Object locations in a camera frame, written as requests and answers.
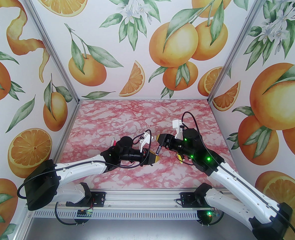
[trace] metal floor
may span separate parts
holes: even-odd
[[[66,226],[52,218],[35,218],[24,240],[255,240],[234,218],[202,227],[196,221],[89,220],[84,226]]]

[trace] cable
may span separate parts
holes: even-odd
[[[209,155],[212,157],[212,159],[219,165],[219,167],[221,167],[226,173],[228,173],[229,175],[231,175],[231,177],[233,178],[236,178],[236,180],[238,182],[240,182],[243,186],[245,186],[252,194],[254,194],[258,199],[260,199],[267,207],[270,207],[276,214],[278,214],[279,216],[282,217],[282,219],[284,219],[288,226],[293,230],[294,234],[295,234],[295,228],[293,227],[293,225],[290,223],[290,221],[284,217],[277,209],[275,209],[272,205],[269,205],[269,203],[267,201],[265,201],[260,195],[258,195],[253,189],[251,189],[247,184],[245,184],[242,180],[240,180],[238,177],[236,177],[233,173],[229,172],[227,169],[225,169],[214,157],[213,155],[210,153],[210,151],[208,150],[207,146],[205,145],[202,137],[201,137],[201,134],[200,134],[200,130],[199,130],[199,127],[198,127],[198,124],[197,124],[197,121],[194,117],[194,115],[189,112],[189,111],[185,111],[182,115],[182,123],[183,123],[183,118],[184,118],[184,115],[185,114],[190,114],[191,117],[193,118],[194,120],[194,124],[195,124],[195,127],[196,127],[196,130],[197,132],[199,133],[199,137],[200,137],[200,140],[203,144],[203,146],[205,147],[205,149],[207,150],[207,152],[209,153]]]
[[[177,153],[175,154],[175,157],[176,157],[176,159],[178,159],[178,161],[180,161],[180,162],[182,162],[182,163],[184,163],[184,164],[186,164],[186,165],[188,165],[188,166],[193,166],[192,163],[187,163],[187,162],[184,162],[184,161],[180,160],[180,159],[178,158],[178,156],[177,156]]]

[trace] pink marble surface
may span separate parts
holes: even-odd
[[[59,162],[93,157],[110,147],[114,138],[116,141],[123,136],[133,138],[146,129],[150,129],[154,137],[160,133],[174,135],[172,120],[181,119],[185,111],[190,111],[195,116],[207,147],[236,169],[205,99],[83,101]],[[194,127],[189,115],[184,117],[184,123]],[[158,146],[154,138],[151,150],[156,151]],[[203,182],[214,187],[221,186],[194,166],[181,164],[174,152],[163,148],[159,155],[160,161],[153,166],[117,168],[77,182],[86,182],[93,189],[196,188]]]

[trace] metal frame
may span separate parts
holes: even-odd
[[[241,31],[240,31],[240,33],[233,45],[233,48],[232,48],[230,54],[227,57],[227,60],[225,61],[224,65],[222,67],[221,73],[219,74],[217,80],[215,81],[214,86],[208,96],[208,103],[209,104],[212,103],[216,92],[218,91],[219,87],[221,86],[229,69],[232,67],[232,63],[233,63],[235,57],[237,56],[245,38],[247,37],[247,34],[248,34],[249,30],[251,29],[252,24],[258,15],[258,11],[261,10],[264,2],[265,2],[265,0],[255,0],[254,1],[253,5],[248,13],[248,16],[245,18],[244,24],[243,24]]]

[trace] white flower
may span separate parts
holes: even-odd
[[[129,5],[127,5],[122,11],[120,11],[120,14],[122,14],[122,16],[125,17],[125,24],[128,24],[128,22],[134,24],[134,17],[138,19],[140,18],[138,13],[132,12]]]

